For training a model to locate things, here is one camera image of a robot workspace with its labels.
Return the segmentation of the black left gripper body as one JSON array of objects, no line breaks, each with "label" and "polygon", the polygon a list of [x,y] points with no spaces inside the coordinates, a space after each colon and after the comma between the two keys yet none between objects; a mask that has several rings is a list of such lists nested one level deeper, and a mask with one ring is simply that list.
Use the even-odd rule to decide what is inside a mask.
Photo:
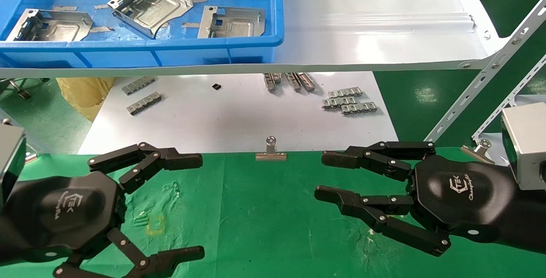
[{"label": "black left gripper body", "polygon": [[107,233],[121,227],[126,209],[117,182],[99,171],[19,181],[9,196],[9,264],[93,258],[110,245]]}]

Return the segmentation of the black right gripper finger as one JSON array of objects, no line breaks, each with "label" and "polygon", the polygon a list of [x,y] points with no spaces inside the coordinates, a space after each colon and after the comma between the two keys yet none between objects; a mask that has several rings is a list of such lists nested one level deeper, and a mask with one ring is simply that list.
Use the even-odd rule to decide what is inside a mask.
[{"label": "black right gripper finger", "polygon": [[323,185],[316,187],[314,196],[316,200],[336,204],[341,214],[362,220],[374,232],[435,257],[443,255],[452,245],[445,232],[430,231],[398,219],[416,209],[411,196],[361,196]]},{"label": "black right gripper finger", "polygon": [[325,151],[321,162],[336,168],[363,168],[404,182],[412,175],[412,167],[406,161],[423,161],[435,154],[433,142],[380,141],[367,147],[350,146],[344,151]]}]

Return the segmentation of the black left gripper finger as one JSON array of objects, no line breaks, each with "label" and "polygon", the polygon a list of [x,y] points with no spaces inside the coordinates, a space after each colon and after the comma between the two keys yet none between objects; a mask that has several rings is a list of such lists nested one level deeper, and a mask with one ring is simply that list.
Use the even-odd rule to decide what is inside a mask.
[{"label": "black left gripper finger", "polygon": [[[160,251],[147,257],[119,228],[108,231],[107,238],[134,264],[133,268],[125,274],[125,278],[170,278],[180,263],[196,261],[205,256],[202,246],[193,246]],[[83,260],[83,255],[72,254],[66,262],[53,271],[53,276],[55,278],[107,278],[107,275],[80,268]]]},{"label": "black left gripper finger", "polygon": [[119,178],[119,187],[126,194],[134,193],[161,170],[181,171],[203,166],[199,153],[180,154],[175,148],[156,148],[146,142],[130,145],[88,160],[90,171],[109,174],[131,167]]}]

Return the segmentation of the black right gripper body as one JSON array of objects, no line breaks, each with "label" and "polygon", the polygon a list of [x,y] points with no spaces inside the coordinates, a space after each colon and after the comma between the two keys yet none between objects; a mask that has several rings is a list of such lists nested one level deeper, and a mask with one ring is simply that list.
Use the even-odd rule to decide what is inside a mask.
[{"label": "black right gripper body", "polygon": [[411,215],[423,227],[478,243],[514,243],[517,222],[509,216],[518,188],[508,168],[435,155],[415,165],[412,188]]}]

